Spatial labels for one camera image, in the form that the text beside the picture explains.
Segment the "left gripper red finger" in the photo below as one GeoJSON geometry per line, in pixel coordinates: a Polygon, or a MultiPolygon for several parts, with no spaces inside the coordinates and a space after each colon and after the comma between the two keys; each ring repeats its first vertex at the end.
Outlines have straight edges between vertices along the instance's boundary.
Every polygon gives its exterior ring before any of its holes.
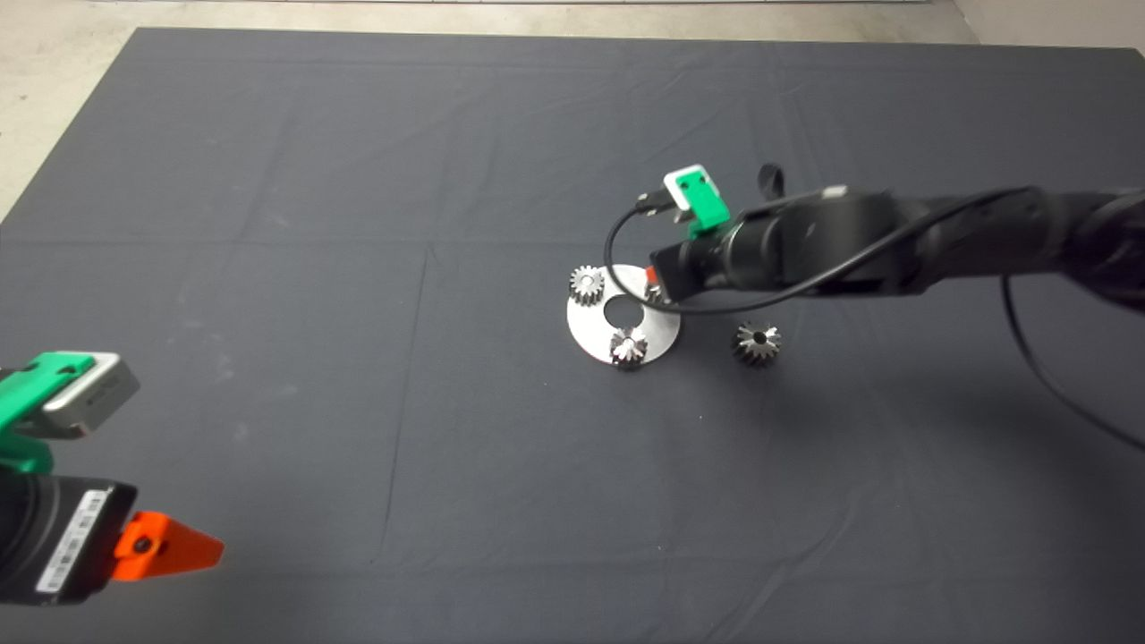
{"type": "Polygon", "coordinates": [[[156,511],[140,511],[123,527],[112,551],[112,580],[136,582],[218,566],[226,543],[156,511]]]}

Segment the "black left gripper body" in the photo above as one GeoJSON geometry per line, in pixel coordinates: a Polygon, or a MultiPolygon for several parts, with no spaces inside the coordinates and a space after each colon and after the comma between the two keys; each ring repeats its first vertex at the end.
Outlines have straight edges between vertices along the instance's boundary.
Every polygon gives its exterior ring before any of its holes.
{"type": "Polygon", "coordinates": [[[102,591],[139,489],[57,474],[1,477],[1,602],[74,605],[102,591]]]}

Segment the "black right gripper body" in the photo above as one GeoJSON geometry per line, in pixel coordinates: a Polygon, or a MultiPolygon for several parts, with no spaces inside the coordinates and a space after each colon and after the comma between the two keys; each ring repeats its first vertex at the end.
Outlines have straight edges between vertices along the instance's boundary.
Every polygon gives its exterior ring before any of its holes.
{"type": "Polygon", "coordinates": [[[657,284],[665,303],[684,304],[710,291],[761,291],[761,222],[724,225],[657,252],[657,284]]]}

